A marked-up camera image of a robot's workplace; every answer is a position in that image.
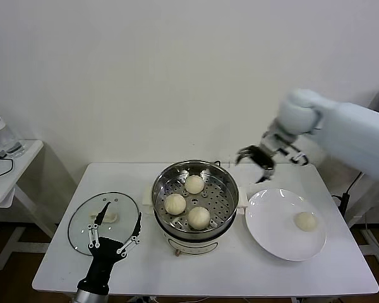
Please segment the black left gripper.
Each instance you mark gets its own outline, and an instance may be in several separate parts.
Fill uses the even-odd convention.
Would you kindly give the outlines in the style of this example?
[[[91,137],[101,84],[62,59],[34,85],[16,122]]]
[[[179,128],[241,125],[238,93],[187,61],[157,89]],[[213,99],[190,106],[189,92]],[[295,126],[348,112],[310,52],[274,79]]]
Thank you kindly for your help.
[[[131,237],[124,244],[106,237],[99,237],[98,229],[102,225],[109,205],[108,201],[96,215],[93,224],[88,225],[88,248],[91,248],[93,259],[86,277],[78,282],[78,290],[89,293],[108,293],[108,283],[114,264],[122,260],[122,256],[127,256],[133,246],[140,243],[142,212],[139,212]]]

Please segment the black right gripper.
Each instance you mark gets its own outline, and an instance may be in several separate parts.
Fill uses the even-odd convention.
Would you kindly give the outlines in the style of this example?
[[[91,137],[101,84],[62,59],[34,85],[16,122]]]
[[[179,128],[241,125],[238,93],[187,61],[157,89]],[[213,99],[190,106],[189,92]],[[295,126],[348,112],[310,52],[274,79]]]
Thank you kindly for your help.
[[[272,179],[275,172],[275,162],[272,157],[263,148],[255,145],[250,145],[240,149],[236,154],[235,164],[239,164],[243,159],[254,161],[262,169],[262,176],[256,183],[269,181]]]

